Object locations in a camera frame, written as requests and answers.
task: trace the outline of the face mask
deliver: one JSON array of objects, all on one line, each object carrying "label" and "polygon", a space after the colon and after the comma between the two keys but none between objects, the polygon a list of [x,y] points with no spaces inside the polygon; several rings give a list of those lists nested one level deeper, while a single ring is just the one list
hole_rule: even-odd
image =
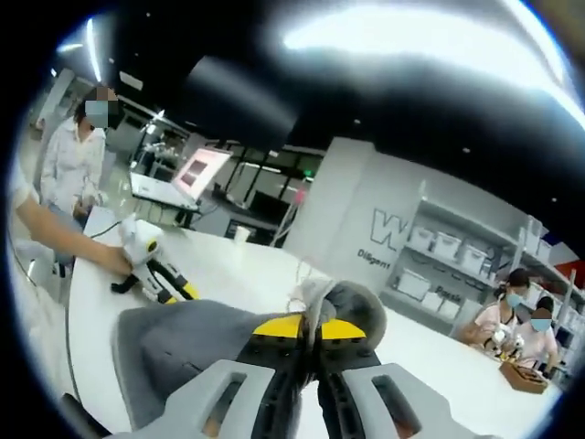
[{"label": "face mask", "polygon": [[550,328],[552,320],[549,318],[532,318],[530,320],[530,325],[534,328],[537,332],[545,332]]},{"label": "face mask", "polygon": [[511,308],[516,308],[518,305],[520,305],[520,303],[522,302],[522,297],[520,297],[518,294],[516,293],[509,293],[506,297],[505,297],[505,301],[508,303],[508,305]]},{"label": "face mask", "polygon": [[85,114],[88,121],[98,128],[117,128],[122,112],[117,101],[87,101]]}]

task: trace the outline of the laptop screen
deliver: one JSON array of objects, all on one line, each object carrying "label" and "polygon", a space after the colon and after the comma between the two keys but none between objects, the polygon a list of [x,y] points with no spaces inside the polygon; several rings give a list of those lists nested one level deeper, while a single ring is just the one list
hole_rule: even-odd
[{"label": "laptop screen", "polygon": [[187,197],[197,200],[230,157],[230,151],[197,149],[173,178],[173,186]]}]

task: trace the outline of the person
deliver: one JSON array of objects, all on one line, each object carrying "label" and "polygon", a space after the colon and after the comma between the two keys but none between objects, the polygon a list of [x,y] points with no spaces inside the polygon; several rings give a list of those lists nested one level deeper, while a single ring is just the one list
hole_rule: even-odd
[{"label": "person", "polygon": [[48,142],[57,128],[68,119],[69,113],[77,108],[80,102],[73,100],[69,107],[58,107],[51,114],[46,115],[42,120],[43,134],[40,139],[38,148],[37,165],[35,166],[35,175],[33,177],[33,188],[37,193],[40,193],[40,179],[43,171],[43,164],[45,162],[45,155],[47,154]]},{"label": "person", "polygon": [[86,114],[88,103],[98,101],[117,101],[117,97],[103,86],[90,91],[51,136],[41,172],[43,204],[60,216],[72,216],[81,227],[100,199],[106,134]]},{"label": "person", "polygon": [[[58,251],[95,262],[106,270],[128,275],[131,265],[122,249],[108,246],[63,226],[59,218],[34,198],[16,161],[8,184],[9,208],[27,227],[33,241]],[[65,349],[65,309],[47,291],[30,281],[14,251],[8,251],[17,315],[34,365],[56,393],[71,392]]]},{"label": "person", "polygon": [[512,271],[505,284],[495,290],[496,302],[484,309],[473,322],[469,323],[460,334],[460,340],[467,345],[485,344],[492,338],[501,324],[506,325],[510,332],[517,326],[515,308],[530,287],[528,271],[517,268]]},{"label": "person", "polygon": [[539,359],[548,356],[544,370],[545,376],[550,375],[559,360],[557,340],[551,327],[554,307],[551,297],[547,295],[541,297],[530,320],[520,325],[515,331],[515,336],[519,335],[524,340],[517,364],[532,369]]}]

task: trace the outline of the paper cup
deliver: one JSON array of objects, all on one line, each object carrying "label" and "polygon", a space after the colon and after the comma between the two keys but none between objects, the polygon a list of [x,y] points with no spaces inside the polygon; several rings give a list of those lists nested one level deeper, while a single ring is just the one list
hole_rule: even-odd
[{"label": "paper cup", "polygon": [[246,229],[245,227],[238,226],[236,228],[236,235],[234,236],[234,241],[236,243],[243,243],[248,240],[249,236],[250,231],[248,229]]}]

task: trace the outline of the wall lettering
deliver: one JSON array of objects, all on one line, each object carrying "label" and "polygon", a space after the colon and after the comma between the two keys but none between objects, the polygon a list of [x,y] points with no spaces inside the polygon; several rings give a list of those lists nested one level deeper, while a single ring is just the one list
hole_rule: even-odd
[{"label": "wall lettering", "polygon": [[389,215],[384,210],[374,209],[372,229],[369,239],[376,244],[386,244],[389,249],[396,251],[400,234],[407,228],[409,222],[396,215]]},{"label": "wall lettering", "polygon": [[360,249],[357,252],[357,257],[366,260],[370,265],[379,265],[382,268],[388,270],[390,268],[390,262],[383,262],[378,258],[372,256],[372,253],[368,252],[367,250]]}]

